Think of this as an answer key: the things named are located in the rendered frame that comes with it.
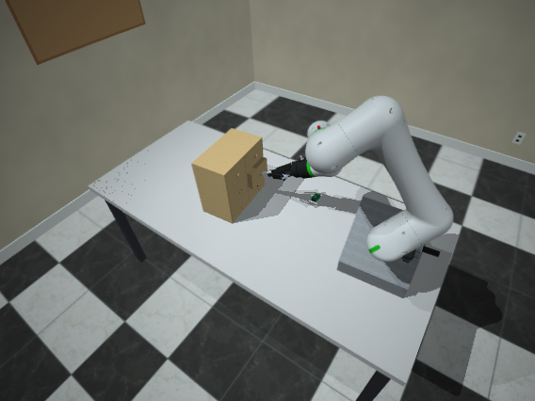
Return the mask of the brown chest of drawers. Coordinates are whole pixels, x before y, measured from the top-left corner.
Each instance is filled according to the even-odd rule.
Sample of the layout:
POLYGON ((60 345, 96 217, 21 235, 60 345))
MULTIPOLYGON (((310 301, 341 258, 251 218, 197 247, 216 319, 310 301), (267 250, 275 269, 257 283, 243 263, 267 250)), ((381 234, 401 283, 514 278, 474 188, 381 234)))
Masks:
POLYGON ((231 128, 191 163, 204 212, 234 223, 225 175, 261 139, 263 153, 262 137, 231 128))

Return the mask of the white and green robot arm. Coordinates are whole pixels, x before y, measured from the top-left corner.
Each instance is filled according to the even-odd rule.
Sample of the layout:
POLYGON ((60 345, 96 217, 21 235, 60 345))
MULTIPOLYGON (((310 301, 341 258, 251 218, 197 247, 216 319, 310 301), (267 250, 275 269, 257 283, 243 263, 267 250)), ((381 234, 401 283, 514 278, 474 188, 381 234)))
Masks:
POLYGON ((333 125, 314 122, 307 136, 306 157, 297 164, 301 178, 336 176, 358 155, 373 151, 393 179, 406 209, 371 229, 366 244, 373 257, 406 263, 418 258, 416 252, 439 257, 440 251, 424 245, 448 232, 453 212, 430 178, 396 100, 372 97, 333 125), (316 131, 321 124, 329 127, 316 131))

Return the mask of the tan wooden drawer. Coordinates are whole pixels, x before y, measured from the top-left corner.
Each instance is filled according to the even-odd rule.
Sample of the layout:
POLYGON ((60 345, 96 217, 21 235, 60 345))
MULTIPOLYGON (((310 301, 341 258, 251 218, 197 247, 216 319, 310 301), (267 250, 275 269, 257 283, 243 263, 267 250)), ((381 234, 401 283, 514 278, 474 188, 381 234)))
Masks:
POLYGON ((255 186, 254 189, 249 188, 249 197, 250 202, 251 200, 256 196, 256 194, 262 189, 262 187, 265 185, 264 177, 261 179, 261 181, 255 186))
POLYGON ((253 164, 262 156, 262 139, 245 155, 246 170, 248 171, 253 164))
POLYGON ((234 203, 247 189, 247 179, 245 174, 242 179, 228 193, 230 207, 234 205, 234 203))
POLYGON ((244 157, 225 175, 227 190, 229 191, 246 173, 244 157))
POLYGON ((254 189, 255 186, 264 177, 263 172, 268 171, 268 161, 265 157, 261 157, 255 165, 247 172, 248 187, 254 189))
POLYGON ((231 208, 233 222, 240 215, 240 213, 246 208, 248 204, 249 204, 249 194, 247 190, 231 208))

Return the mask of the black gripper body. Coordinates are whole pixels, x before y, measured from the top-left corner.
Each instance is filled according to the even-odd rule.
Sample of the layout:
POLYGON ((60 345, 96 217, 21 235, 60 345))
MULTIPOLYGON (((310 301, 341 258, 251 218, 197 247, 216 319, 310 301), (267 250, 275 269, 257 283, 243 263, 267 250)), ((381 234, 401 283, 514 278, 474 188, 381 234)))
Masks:
POLYGON ((293 162, 292 165, 291 165, 291 168, 289 168, 289 170, 284 171, 284 174, 286 174, 286 175, 290 174, 287 177, 294 176, 296 178, 299 178, 300 176, 298 174, 297 164, 298 164, 298 161, 293 162))

